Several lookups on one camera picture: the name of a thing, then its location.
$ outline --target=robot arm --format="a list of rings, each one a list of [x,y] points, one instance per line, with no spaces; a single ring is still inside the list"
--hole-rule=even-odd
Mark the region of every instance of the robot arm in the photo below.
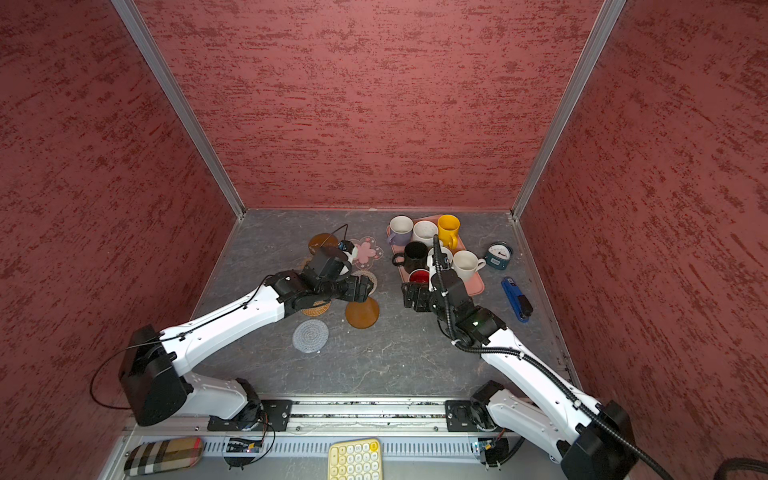
[[[624,478],[637,457],[601,424],[633,442],[627,413],[615,402],[603,407],[546,366],[493,312],[476,306],[455,271],[444,270],[440,262],[430,262],[428,286],[402,285],[405,307],[433,312],[446,323],[454,345],[480,353],[532,402],[490,382],[473,396],[472,418],[478,427],[517,432],[561,463],[569,478]]]
[[[151,326],[137,330],[119,373],[137,423],[154,425],[172,415],[254,421],[260,402],[245,380],[213,379],[192,369],[221,347],[298,310],[331,299],[365,302],[372,283],[351,276],[350,270],[347,253],[321,247],[301,272],[268,276],[252,292],[212,313],[161,332]]]

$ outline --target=small scale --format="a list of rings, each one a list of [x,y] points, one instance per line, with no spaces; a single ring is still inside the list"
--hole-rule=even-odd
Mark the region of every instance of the small scale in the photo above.
[[[483,258],[496,270],[506,270],[509,260],[512,260],[512,248],[506,242],[491,243]]]

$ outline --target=orange coaster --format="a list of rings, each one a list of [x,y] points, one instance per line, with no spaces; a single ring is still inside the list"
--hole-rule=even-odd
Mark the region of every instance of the orange coaster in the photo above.
[[[339,239],[330,233],[318,233],[310,239],[310,242],[307,244],[307,246],[310,249],[310,253],[314,255],[317,253],[317,249],[320,248],[320,245],[324,247],[335,247],[338,244]]]
[[[314,306],[312,308],[305,308],[301,311],[306,316],[320,316],[323,315],[325,312],[328,311],[328,309],[331,307],[331,302],[329,301],[325,305],[321,306]]]
[[[357,329],[366,329],[379,319],[379,303],[368,297],[363,303],[349,302],[346,306],[346,321]]]

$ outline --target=white mug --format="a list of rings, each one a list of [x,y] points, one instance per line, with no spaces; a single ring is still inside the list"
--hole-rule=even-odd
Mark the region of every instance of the white mug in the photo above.
[[[477,255],[470,252],[469,250],[456,252],[456,255],[453,256],[452,269],[456,271],[458,278],[464,280],[465,282],[471,279],[472,276],[475,275],[475,272],[484,266],[485,259],[479,259]]]
[[[432,247],[434,245],[434,240],[432,238],[437,235],[437,233],[437,225],[430,222],[429,220],[422,220],[413,226],[413,235],[411,236],[411,241],[421,242],[424,243],[427,247]]]
[[[389,222],[389,236],[386,241],[390,245],[404,247],[411,241],[411,231],[413,230],[413,220],[400,215]]]
[[[448,247],[440,247],[440,251],[442,251],[442,254],[448,259],[448,267],[450,268],[453,264],[453,253],[451,253],[451,250]],[[432,254],[434,252],[434,248],[429,249],[429,253],[427,253],[427,265],[432,265],[434,263],[434,260],[432,259]]]

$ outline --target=mounting plate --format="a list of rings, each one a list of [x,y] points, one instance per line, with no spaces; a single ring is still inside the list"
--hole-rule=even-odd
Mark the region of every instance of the mounting plate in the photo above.
[[[472,420],[471,408],[472,402],[469,400],[445,401],[445,423],[449,432],[484,432]],[[496,427],[491,432],[501,430],[501,427]]]
[[[291,400],[262,399],[260,408],[266,413],[267,423],[275,429],[275,432],[285,432],[286,427],[288,426],[288,421],[290,420],[290,410],[292,405],[293,402]],[[237,417],[231,420],[225,420],[211,416],[208,420],[208,432],[248,432],[249,430],[245,430],[243,427],[252,424],[253,421],[238,421]],[[259,424],[254,427],[255,430],[259,430],[260,428]]]

